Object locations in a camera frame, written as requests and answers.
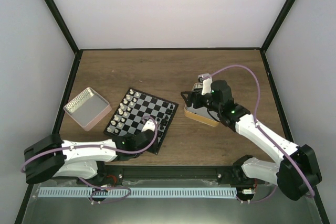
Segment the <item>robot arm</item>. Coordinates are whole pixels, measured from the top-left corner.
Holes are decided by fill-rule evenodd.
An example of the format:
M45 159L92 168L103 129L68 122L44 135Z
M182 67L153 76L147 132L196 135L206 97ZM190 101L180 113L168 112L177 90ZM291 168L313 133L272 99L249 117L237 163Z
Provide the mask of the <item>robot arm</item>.
M292 200L298 200L305 195L308 187L298 172L283 153L257 129L250 111L234 102L231 88L226 81L213 82L208 73L199 75L198 81L200 88L181 92L186 106L192 106L194 109L205 107L209 111L214 111L221 124L251 140L274 161L272 163L260 161L252 156L242 157L235 162L235 165L240 166L241 174L277 185ZM312 187L322 181L312 148L308 145L298 146L279 136L259 121L257 123L294 160Z
M24 151L25 161L39 153L50 151L50 154L26 165L26 182L36 184L55 177L81 177L99 182L105 177L104 162L126 161L142 154L125 154L102 148L103 146L138 151L150 144L154 138L154 130L154 123L148 120L138 135L115 136L100 142L72 142L62 140L59 134L50 135Z

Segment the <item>white wall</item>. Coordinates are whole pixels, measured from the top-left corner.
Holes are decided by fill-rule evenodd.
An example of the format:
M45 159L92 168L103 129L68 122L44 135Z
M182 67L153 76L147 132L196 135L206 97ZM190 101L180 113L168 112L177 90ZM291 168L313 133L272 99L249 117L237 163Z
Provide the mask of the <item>white wall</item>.
M261 47L285 0L54 0L79 48Z
M336 223L336 0L297 0L267 51L294 140L316 152Z
M43 0L0 0L0 219L14 223L27 185L23 151L51 133L73 53Z

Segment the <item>chessboard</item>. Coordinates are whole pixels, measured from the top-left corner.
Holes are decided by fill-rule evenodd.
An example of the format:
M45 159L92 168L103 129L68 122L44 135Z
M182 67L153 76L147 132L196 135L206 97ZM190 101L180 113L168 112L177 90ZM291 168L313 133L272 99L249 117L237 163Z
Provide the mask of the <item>chessboard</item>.
M109 136L124 136L127 133L137 135L144 126L141 119L150 115L156 120L158 127L157 139L148 151L158 154L178 106L175 102L129 88L106 126L104 134Z

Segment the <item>black frame bar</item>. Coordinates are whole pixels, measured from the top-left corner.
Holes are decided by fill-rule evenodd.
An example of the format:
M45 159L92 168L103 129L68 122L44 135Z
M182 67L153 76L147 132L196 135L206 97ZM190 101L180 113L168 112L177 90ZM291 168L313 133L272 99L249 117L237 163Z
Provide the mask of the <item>black frame bar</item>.
M259 50L261 54L261 58L264 63L265 70L267 72L268 81L272 90L273 98L278 110L278 114L280 117L281 125L283 128L283 131L285 133L286 139L293 141L290 128L283 110L283 107L281 105L280 97L276 89L276 85L274 83L274 79L272 77L271 71L268 66L267 57L266 57L266 51L269 48L271 42L276 36L276 33L278 32L279 28L281 27L282 23L284 22L287 14L289 13L292 5L294 4L295 0L286 0L285 4L283 5L275 23L273 24L268 36L266 37L266 40L261 48L140 48L140 49L84 49L79 50L67 25L65 24L54 0L45 0L47 6L49 7L52 15L54 16L58 26L60 27L63 35L65 36L66 40L68 41L70 47L72 48L73 52L75 53L75 58L71 67L71 72L69 75L69 79L66 84L66 88L63 94L63 98L61 100L61 105L56 117L55 125L52 130L52 133L59 133L62 120L64 117L64 111L63 107L68 102L70 93L72 90L73 83L75 81L76 73L80 64L80 59L82 56L82 53L84 50ZM121 173L123 174L123 179L162 179L164 177L170 177L170 179L173 178L192 178L198 177L199 179L215 179L216 175L219 173L225 174L227 171L230 171L232 169L232 166L183 166L179 167L177 169L177 166L120 166L120 167L109 167L109 169L112 169L111 171ZM221 180L217 177L217 181L220 183L226 183L229 181L230 183L233 183L233 181L230 181L229 178L224 176L224 180ZM30 195L32 193L33 185L28 185L26 194L24 196L23 202L21 204L20 210L18 212L17 218L15 223L21 224L24 218L24 214L26 212L27 204L30 198ZM326 211L324 209L322 200L320 198L320 194L317 189L315 189L316 196L315 196L315 203L318 207L318 211L321 217L321 220L323 223L330 223L328 216L326 214Z

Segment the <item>brown table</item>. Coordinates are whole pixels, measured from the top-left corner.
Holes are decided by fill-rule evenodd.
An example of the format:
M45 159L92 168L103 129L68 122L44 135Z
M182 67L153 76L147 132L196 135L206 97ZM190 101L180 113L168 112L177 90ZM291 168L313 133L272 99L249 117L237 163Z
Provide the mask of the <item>brown table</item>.
M222 125L213 128L184 116L180 92L190 90L199 74L212 73L231 64L245 65L257 75L261 87L258 119L283 136L258 50L95 50L83 52L70 99L86 87L92 87L110 102L112 112L89 132L66 114L60 129L61 137L72 141L107 139L104 128L127 89L134 87L180 106L158 155L146 152L136 159L113 162L113 165L231 165L246 154L270 160L251 141L230 129ZM246 70L230 69L213 79L226 80L235 101L253 111L257 88Z

